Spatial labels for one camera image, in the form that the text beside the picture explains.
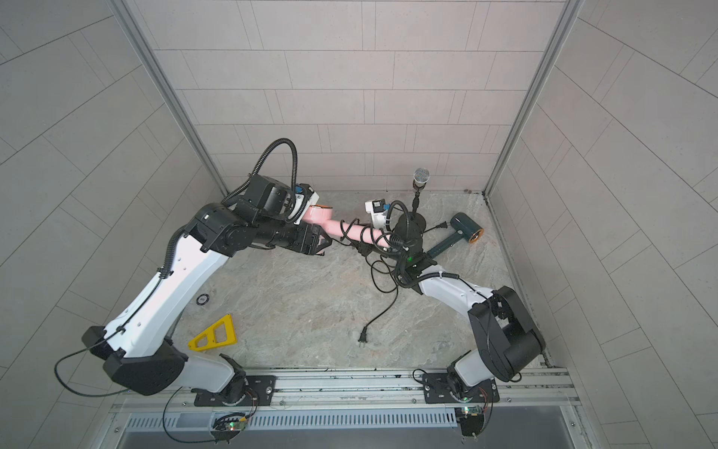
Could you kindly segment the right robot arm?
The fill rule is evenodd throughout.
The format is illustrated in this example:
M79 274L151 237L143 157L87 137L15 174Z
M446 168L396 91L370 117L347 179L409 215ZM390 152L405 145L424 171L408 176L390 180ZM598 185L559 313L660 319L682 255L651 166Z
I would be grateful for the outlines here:
M454 244L475 243L484 233L465 213L456 213L450 227L454 232L426 251L424 219L417 213L402 216L390 239L399 251L395 279L400 287L433 297L467 318L476 347L450 364L441 387L456 401L488 401L491 381L512 381L545 349L545 340L512 288L480 287L438 265L436 257Z

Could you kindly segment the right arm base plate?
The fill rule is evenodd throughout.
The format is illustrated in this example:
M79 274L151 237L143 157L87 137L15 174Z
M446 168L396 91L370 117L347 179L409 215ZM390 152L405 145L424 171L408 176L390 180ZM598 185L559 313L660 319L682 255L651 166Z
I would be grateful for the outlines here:
M468 387L454 374L447 372L423 372L414 380L422 385L424 400L428 404L483 404L500 401L494 379L487 379L474 387Z

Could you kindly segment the pink hair dryer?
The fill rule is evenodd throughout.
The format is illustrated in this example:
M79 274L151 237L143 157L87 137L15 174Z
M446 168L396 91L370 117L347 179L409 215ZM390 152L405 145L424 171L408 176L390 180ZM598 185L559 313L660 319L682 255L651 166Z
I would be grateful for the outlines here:
M330 237L336 239L350 239L373 244L383 249L390 247L389 236L383 234L380 229L375 229L370 224L359 224L357 220L353 222L335 220L333 211L330 207L314 205L308 208L301 221L321 226Z

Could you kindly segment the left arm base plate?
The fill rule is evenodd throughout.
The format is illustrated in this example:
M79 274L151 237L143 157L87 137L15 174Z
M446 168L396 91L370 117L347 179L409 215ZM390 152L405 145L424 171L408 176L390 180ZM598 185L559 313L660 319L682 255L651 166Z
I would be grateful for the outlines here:
M194 388L196 407L255 407L269 406L274 395L277 377L272 375L250 375L233 379L219 393Z

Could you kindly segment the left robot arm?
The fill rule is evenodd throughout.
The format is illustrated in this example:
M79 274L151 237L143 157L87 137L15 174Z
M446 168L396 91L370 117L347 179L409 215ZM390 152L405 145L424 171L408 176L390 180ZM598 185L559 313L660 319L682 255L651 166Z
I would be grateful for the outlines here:
M90 327L82 342L103 360L113 383L143 396L188 387L235 405L249 387L245 370L228 355L183 352L168 332L199 288L236 253L252 245L315 256L329 235L303 218L318 201L310 185L289 187L255 175L235 208L202 207L176 230L165 261L135 300L104 327Z

